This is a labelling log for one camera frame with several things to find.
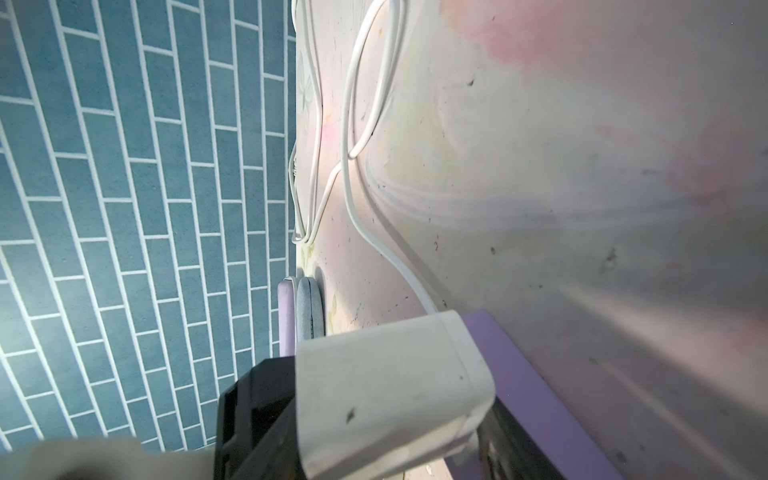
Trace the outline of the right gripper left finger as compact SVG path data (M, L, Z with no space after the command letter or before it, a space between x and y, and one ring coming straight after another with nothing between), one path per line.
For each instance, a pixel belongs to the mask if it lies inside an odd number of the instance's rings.
M263 360L219 397L213 478L305 477L297 438L295 358Z

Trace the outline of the purple power strip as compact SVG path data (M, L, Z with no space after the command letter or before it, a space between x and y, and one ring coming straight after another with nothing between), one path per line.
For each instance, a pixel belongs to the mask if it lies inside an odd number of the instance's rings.
M486 310L461 315L488 365L499 398L564 479L620 479L619 470ZM479 450L448 458L455 479L486 479Z

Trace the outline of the white charger adapter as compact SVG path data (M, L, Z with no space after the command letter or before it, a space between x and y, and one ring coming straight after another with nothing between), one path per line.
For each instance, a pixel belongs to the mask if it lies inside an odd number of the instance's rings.
M496 399L455 311L298 343L299 458L309 479L384 479L464 450Z

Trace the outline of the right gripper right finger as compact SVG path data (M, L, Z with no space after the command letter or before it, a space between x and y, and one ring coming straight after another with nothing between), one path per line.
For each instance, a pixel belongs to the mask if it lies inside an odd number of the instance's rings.
M564 479L499 398L481 422L478 439L486 479Z

